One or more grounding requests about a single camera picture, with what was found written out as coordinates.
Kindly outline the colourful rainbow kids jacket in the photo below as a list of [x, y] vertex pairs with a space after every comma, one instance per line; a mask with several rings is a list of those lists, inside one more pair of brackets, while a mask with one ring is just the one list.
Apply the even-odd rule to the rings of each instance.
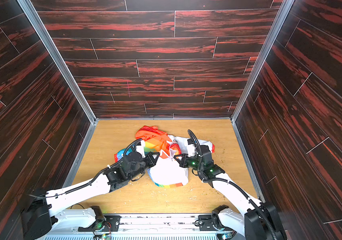
[[160, 156], [154, 167], [148, 169], [148, 174], [156, 186], [161, 188], [176, 188], [189, 182], [189, 170], [181, 168], [174, 159], [175, 155], [187, 154], [187, 146], [192, 144], [188, 138], [169, 135], [157, 126], [143, 126], [135, 134], [136, 139], [145, 141], [144, 151], [159, 152]]

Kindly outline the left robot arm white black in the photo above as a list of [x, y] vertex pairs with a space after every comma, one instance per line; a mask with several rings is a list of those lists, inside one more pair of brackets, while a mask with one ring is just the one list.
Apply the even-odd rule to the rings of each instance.
[[88, 181], [31, 195], [29, 205], [21, 212], [23, 238], [35, 240], [48, 233], [54, 224], [59, 223], [57, 215], [68, 207], [95, 196], [112, 193], [127, 186], [130, 181], [136, 181], [135, 177], [143, 176], [147, 169], [156, 165], [159, 156], [158, 152], [144, 156], [131, 152]]

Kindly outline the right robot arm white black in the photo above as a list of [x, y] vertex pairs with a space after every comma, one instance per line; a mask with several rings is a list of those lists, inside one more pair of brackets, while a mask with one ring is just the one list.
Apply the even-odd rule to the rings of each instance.
[[222, 205], [212, 211], [212, 221], [216, 229], [229, 228], [247, 240], [286, 240], [277, 208], [252, 197], [235, 184], [226, 172], [214, 163], [212, 152], [206, 145], [195, 148], [191, 153], [175, 155], [174, 159], [182, 168], [197, 172], [202, 183], [223, 194], [239, 211]]

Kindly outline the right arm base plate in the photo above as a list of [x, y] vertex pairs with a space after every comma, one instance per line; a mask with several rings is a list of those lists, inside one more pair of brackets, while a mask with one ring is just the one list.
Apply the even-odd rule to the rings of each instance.
[[194, 225], [199, 228], [201, 232], [218, 231], [214, 226], [214, 221], [211, 215], [198, 215], [198, 219]]

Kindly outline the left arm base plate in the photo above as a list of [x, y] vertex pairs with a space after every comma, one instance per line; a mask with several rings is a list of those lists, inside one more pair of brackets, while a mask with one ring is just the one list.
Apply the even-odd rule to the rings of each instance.
[[103, 220], [96, 220], [88, 228], [79, 227], [79, 232], [117, 232], [120, 226], [121, 216], [105, 215]]

